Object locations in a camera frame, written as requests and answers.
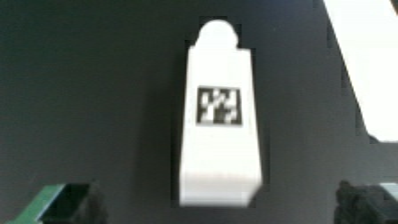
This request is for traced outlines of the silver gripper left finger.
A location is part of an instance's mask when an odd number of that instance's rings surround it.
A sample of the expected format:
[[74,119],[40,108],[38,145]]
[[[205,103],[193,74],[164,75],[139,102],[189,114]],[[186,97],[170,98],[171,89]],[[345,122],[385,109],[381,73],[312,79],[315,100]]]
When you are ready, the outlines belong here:
[[107,224],[107,206],[97,184],[47,185],[15,224]]

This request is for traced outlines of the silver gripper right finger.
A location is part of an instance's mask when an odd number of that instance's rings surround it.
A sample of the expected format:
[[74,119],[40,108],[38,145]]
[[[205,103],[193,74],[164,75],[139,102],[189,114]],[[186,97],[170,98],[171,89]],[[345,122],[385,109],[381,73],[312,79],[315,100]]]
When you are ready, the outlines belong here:
[[398,183],[354,186],[340,182],[335,224],[398,224]]

